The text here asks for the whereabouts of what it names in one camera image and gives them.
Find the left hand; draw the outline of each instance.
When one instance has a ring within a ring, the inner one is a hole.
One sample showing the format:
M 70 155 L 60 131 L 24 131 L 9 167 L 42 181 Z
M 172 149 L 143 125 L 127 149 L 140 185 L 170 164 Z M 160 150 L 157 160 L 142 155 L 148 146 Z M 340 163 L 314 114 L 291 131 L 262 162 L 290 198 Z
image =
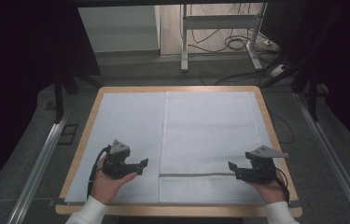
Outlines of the left hand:
M 137 173 L 128 174 L 121 179 L 113 179 L 105 175 L 102 171 L 104 160 L 105 156 L 101 158 L 98 163 L 97 172 L 92 185 L 92 197 L 100 203 L 109 205 L 119 191 L 119 188 L 133 180 L 137 176 Z

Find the right hand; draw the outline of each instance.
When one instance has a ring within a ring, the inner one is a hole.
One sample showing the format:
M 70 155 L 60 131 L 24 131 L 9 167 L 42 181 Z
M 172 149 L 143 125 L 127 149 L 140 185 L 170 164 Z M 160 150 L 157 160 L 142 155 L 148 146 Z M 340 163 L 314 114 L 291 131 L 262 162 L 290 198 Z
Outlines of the right hand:
M 276 175 L 283 182 L 283 177 L 279 171 L 276 171 Z M 259 195 L 266 204 L 286 201 L 285 193 L 279 184 L 274 180 L 269 184 L 256 184 L 251 182 L 246 183 L 253 186 L 259 192 Z

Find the table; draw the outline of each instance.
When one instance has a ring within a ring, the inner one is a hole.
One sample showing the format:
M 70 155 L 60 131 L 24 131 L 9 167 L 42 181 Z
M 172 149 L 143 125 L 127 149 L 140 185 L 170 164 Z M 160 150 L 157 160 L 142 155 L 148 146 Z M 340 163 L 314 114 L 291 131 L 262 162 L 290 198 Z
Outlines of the table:
M 163 92 L 163 91 L 183 91 L 183 92 L 218 92 L 218 91 L 253 91 L 259 103 L 259 108 L 263 116 L 269 137 L 272 141 L 273 148 L 281 150 L 277 140 L 273 125 L 271 123 L 267 107 L 262 98 L 262 94 L 258 87 L 255 86 L 239 86 L 239 87 L 205 87 L 205 86 L 159 86 L 159 87 L 103 87 L 96 96 L 93 108 L 88 118 L 86 127 L 78 144 L 76 155 L 68 172 L 68 176 L 63 184 L 60 198 L 64 199 L 67 191 L 76 174 L 84 149 L 87 145 L 91 134 L 91 127 L 99 110 L 100 103 L 105 93 L 110 92 Z M 298 195 L 294 188 L 291 176 L 289 174 L 286 161 L 278 159 L 279 168 L 285 173 L 288 180 L 288 190 L 290 192 L 290 200 L 297 205 Z M 56 212 L 62 215 L 72 214 L 80 210 L 82 205 L 57 204 Z M 300 217 L 302 209 L 300 207 L 290 208 L 290 212 L 294 217 Z M 110 205 L 108 215 L 111 216 L 128 216 L 128 217 L 265 217 L 263 206 L 257 205 L 162 205 L 162 204 L 127 204 L 127 205 Z

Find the wire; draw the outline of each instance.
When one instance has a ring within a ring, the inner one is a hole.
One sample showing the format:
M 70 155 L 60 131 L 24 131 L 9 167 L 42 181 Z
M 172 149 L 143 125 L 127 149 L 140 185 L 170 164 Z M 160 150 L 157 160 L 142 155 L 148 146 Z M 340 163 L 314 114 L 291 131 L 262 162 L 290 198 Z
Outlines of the wire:
M 283 171 L 281 169 L 276 167 L 276 170 L 278 170 L 282 174 L 282 176 L 283 176 L 283 178 L 285 179 L 285 182 L 286 182 L 285 186 L 287 188 L 287 186 L 288 186 L 287 176 L 285 175 L 285 173 L 283 173 Z
M 291 129 L 290 125 L 284 120 L 282 119 L 281 117 L 279 117 L 277 114 L 275 114 L 268 106 L 267 106 L 267 109 L 268 109 L 268 112 L 271 114 L 273 114 L 275 117 L 279 118 L 280 120 L 282 120 L 286 126 L 288 127 L 288 129 L 291 131 L 291 138 L 288 142 L 279 142 L 281 144 L 291 144 L 291 143 L 294 143 L 294 131 Z

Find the black wall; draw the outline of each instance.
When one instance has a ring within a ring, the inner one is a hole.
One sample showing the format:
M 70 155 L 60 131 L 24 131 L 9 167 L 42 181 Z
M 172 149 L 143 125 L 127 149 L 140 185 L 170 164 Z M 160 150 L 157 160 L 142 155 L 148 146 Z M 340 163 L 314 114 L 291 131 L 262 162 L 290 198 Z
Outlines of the black wall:
M 35 112 L 38 93 L 74 70 L 100 74 L 74 5 L 0 1 L 0 170 Z

